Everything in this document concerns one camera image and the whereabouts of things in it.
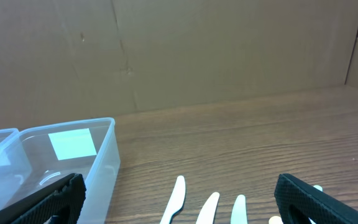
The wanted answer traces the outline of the cream white plastic knife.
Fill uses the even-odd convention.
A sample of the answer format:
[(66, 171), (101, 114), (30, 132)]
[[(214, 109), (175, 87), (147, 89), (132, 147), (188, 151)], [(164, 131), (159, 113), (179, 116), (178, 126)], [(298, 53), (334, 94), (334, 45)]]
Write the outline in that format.
[(200, 210), (196, 224), (213, 224), (220, 194), (213, 192)]

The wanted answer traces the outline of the clear plastic container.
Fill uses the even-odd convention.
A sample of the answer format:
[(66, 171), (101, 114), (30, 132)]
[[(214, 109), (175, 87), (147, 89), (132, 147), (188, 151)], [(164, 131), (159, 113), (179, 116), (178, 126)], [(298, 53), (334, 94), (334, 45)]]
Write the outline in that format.
[(0, 184), (22, 185), (32, 168), (16, 128), (0, 129)]
[(0, 210), (77, 173), (86, 186), (79, 223), (104, 223), (121, 163), (114, 126), (113, 118), (96, 118), (19, 131), (32, 172), (20, 186), (0, 184)]

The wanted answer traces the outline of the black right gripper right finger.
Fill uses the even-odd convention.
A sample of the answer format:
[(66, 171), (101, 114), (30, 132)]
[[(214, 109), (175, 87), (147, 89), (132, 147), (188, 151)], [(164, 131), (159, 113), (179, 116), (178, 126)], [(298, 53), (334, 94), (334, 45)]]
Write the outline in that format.
[(274, 191), (284, 224), (358, 224), (358, 211), (291, 174), (280, 174)]

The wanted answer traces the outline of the light blue plastic knife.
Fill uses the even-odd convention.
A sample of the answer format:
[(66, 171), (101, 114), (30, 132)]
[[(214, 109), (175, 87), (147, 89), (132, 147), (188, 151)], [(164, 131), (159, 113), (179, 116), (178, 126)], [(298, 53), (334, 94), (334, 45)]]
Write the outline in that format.
[(248, 224), (245, 195), (237, 196), (232, 208), (230, 224)]

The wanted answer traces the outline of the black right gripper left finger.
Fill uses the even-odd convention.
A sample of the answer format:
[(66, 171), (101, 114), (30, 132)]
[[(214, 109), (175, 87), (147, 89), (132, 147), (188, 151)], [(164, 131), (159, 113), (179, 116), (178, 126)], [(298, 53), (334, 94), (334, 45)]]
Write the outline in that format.
[(0, 224), (76, 224), (85, 199), (83, 176), (71, 173), (0, 210)]

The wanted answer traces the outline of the yellow plastic knife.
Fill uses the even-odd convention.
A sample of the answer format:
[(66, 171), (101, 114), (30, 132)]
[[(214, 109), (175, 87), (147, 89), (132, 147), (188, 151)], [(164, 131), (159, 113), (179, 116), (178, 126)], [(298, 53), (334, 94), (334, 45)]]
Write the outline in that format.
[(283, 224), (280, 216), (272, 216), (268, 220), (268, 224)]

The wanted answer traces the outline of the left clear plastic container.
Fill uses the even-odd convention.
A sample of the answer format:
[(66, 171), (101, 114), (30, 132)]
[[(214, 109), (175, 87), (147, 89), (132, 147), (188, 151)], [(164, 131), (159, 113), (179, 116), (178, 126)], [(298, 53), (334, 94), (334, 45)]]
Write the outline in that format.
[(16, 128), (0, 129), (0, 184), (22, 185), (32, 168)]

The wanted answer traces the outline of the right clear plastic container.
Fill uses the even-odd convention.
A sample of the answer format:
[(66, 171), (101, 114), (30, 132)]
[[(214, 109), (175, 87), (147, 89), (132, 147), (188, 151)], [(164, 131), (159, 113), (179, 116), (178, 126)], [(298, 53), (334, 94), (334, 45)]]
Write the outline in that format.
[(20, 186), (0, 184), (0, 210), (77, 173), (86, 186), (79, 223), (104, 223), (121, 163), (114, 126), (113, 118), (96, 118), (19, 131), (32, 172)]

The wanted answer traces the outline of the pale blue plastic knife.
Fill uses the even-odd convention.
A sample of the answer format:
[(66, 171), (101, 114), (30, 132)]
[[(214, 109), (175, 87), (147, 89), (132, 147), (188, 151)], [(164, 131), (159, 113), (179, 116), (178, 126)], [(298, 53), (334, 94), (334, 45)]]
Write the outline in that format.
[[(313, 187), (318, 189), (321, 192), (323, 191), (323, 188), (320, 185), (314, 185)], [(309, 220), (310, 220), (311, 224), (316, 224), (311, 218), (309, 218)]]

